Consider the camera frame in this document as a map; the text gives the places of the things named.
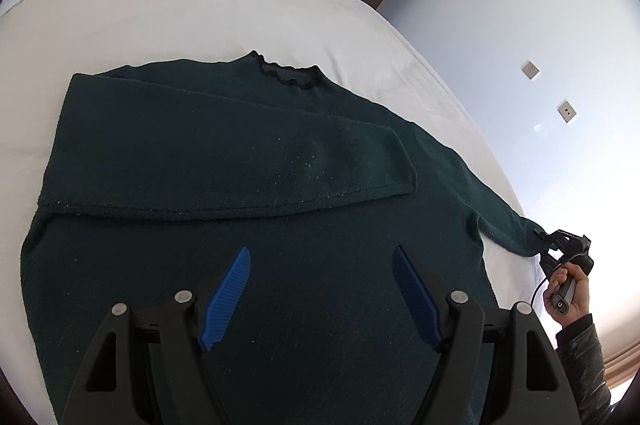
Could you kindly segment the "dark jacket right forearm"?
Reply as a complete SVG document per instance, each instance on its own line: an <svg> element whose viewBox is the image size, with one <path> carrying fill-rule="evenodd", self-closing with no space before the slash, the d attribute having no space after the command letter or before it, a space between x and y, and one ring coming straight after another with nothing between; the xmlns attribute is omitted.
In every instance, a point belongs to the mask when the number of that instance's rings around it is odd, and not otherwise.
<svg viewBox="0 0 640 425"><path fill-rule="evenodd" d="M611 392L604 379L604 361L592 315L584 315L556 334L558 354L585 425L605 424L611 415Z"/></svg>

